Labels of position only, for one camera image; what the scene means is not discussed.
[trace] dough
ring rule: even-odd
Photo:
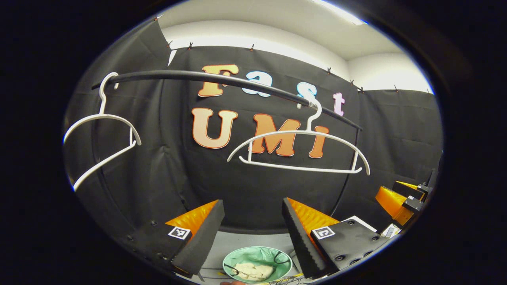
[[[252,263],[237,263],[234,268],[239,271],[238,276],[240,278],[256,282],[268,279],[273,273],[273,267],[271,266],[254,266]]]

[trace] hanger hook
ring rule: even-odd
[[[311,107],[311,108],[317,108],[317,112],[310,116],[310,118],[308,118],[308,121],[306,123],[306,130],[307,131],[311,131],[312,130],[312,121],[317,119],[320,114],[322,113],[322,105],[320,104],[320,102],[314,97],[314,98],[311,98],[311,99],[307,99],[309,104],[308,106]]]
[[[100,96],[100,100],[102,101],[100,103],[100,111],[99,111],[99,114],[104,114],[104,110],[105,110],[105,94],[104,94],[104,86],[106,84],[106,82],[109,80],[109,78],[111,77],[114,77],[114,76],[118,76],[118,73],[116,72],[111,72],[110,74],[106,75],[104,77],[104,79],[102,80],[102,83],[100,83],[100,88],[99,88],[99,91],[98,91],[98,95]],[[118,85],[119,83],[116,83],[115,84],[115,89],[118,88]]]

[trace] letter m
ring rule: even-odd
[[[257,122],[255,136],[277,131],[275,122],[271,116],[266,114],[256,114],[253,119]],[[297,130],[300,126],[301,123],[299,121],[288,119],[283,123],[278,131]],[[252,152],[263,153],[263,142],[265,142],[268,153],[273,153],[275,148],[280,145],[276,150],[277,155],[293,156],[295,136],[295,133],[284,133],[258,138],[252,143]]]

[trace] black rod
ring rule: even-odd
[[[271,86],[267,86],[264,84],[260,84],[257,82],[252,82],[246,79],[235,78],[231,76],[218,75],[218,74],[210,74],[205,72],[192,72],[186,70],[151,70],[144,72],[133,72],[121,74],[115,77],[111,77],[107,84],[114,84],[126,81],[135,81],[135,80],[152,80],[152,79],[173,79],[173,80],[190,80],[190,81],[203,81],[203,82],[213,82],[219,84],[227,84],[241,88],[248,88],[251,90],[268,93],[271,95],[275,95],[282,99],[286,99],[295,103],[299,103],[303,106],[308,106],[308,100],[291,94],[289,92],[283,91],[278,88],[274,88]],[[100,83],[97,83],[92,86],[92,89],[96,89],[100,87]],[[347,118],[344,118],[334,111],[329,110],[327,108],[322,108],[322,113],[331,116],[335,119],[338,119],[345,124],[352,126],[358,130],[363,130],[361,127],[353,123]]]

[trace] white letter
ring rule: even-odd
[[[307,100],[314,99],[317,95],[317,88],[315,85],[311,85],[310,83],[300,82],[296,89],[298,90],[298,96]]]
[[[271,77],[271,75],[269,75],[265,72],[259,72],[259,71],[249,72],[246,74],[246,78],[248,79],[248,81],[257,82],[257,83],[264,84],[267,86],[271,86],[271,84],[273,84],[273,78]],[[271,96],[270,94],[262,93],[259,91],[253,91],[253,90],[246,89],[246,88],[242,88],[242,89],[243,89],[243,92],[248,93],[248,94],[259,94],[262,97]]]

